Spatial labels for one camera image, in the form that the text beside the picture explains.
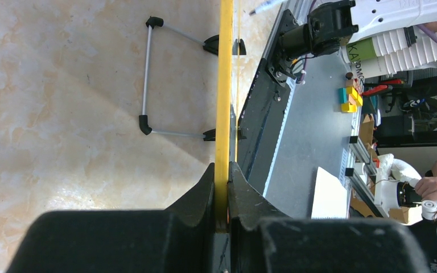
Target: teal block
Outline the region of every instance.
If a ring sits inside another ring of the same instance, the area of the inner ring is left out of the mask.
[[[346,93],[345,88],[339,88],[339,101],[341,104],[348,102],[348,93]]]

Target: beige floor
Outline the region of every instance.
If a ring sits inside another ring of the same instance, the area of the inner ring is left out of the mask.
[[[277,10],[241,33],[243,102]],[[219,0],[0,1],[0,271],[29,224],[56,209],[165,208],[213,161],[213,143],[138,129],[150,15],[206,39]],[[163,29],[152,37],[148,114],[157,129],[215,126],[217,57]]]

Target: yellow bar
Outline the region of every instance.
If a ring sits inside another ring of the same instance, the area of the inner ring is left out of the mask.
[[[232,87],[233,0],[220,4],[218,47],[217,123],[215,135],[215,217],[217,231],[227,227],[227,182],[230,151],[230,91]]]

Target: marker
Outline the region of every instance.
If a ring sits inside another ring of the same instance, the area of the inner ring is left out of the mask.
[[[274,7],[277,4],[280,4],[282,2],[286,2],[287,0],[268,0],[263,2],[262,4],[260,4],[258,7],[256,7],[254,10],[252,10],[251,12],[249,12],[249,15],[255,15],[258,13],[261,13],[263,11],[266,11],[272,7]]]

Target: hand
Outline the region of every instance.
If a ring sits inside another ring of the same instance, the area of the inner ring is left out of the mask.
[[[417,194],[421,195],[423,200],[437,200],[437,177],[423,177],[415,187]]]

